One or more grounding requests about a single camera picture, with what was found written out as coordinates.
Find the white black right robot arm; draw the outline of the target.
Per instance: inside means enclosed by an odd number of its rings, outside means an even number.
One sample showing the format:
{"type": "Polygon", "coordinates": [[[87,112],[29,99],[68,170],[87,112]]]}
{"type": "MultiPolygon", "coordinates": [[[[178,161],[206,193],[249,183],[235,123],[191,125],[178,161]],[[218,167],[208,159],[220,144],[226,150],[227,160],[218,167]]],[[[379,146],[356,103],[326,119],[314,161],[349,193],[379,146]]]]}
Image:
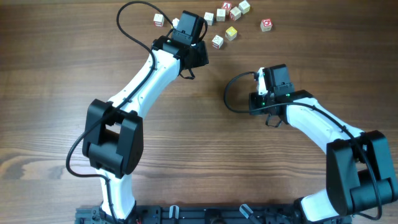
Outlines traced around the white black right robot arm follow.
{"type": "Polygon", "coordinates": [[[396,173],[381,132],[364,132],[344,123],[305,90],[250,93],[249,109],[251,114],[278,116],[326,154],[325,189],[299,200],[306,221],[347,217],[397,201],[396,173]]]}

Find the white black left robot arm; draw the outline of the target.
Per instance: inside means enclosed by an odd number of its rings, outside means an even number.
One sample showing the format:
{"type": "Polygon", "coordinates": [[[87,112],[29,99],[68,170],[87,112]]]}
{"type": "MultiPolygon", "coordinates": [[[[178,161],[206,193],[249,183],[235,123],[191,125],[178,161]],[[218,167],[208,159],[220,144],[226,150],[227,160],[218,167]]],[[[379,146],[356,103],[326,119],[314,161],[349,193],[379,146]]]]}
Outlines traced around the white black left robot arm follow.
{"type": "Polygon", "coordinates": [[[103,203],[97,220],[132,223],[136,200],[131,174],[144,150],[143,121],[165,87],[183,70],[208,64],[205,42],[193,37],[159,37],[137,75],[107,102],[88,107],[82,153],[101,178],[103,203]]]}

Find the red side bird block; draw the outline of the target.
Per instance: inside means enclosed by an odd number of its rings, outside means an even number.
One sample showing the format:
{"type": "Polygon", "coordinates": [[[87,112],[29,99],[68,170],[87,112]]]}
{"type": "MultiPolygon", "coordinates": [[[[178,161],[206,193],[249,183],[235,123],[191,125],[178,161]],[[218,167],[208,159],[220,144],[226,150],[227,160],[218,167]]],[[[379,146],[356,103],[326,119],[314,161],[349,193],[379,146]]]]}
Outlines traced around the red side bird block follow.
{"type": "Polygon", "coordinates": [[[211,41],[212,46],[216,49],[220,49],[221,46],[223,45],[223,42],[224,42],[224,39],[219,35],[215,35],[211,41]]]}

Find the yellow K letter block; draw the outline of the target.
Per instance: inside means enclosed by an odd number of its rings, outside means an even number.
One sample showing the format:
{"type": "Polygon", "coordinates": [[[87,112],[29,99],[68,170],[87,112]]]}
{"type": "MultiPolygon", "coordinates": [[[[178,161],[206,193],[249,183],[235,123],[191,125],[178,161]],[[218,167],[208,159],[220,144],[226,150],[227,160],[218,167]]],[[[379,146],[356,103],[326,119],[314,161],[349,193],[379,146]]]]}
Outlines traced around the yellow K letter block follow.
{"type": "Polygon", "coordinates": [[[234,40],[237,37],[237,34],[238,34],[237,30],[233,26],[226,29],[225,32],[225,36],[229,41],[234,40]]]}

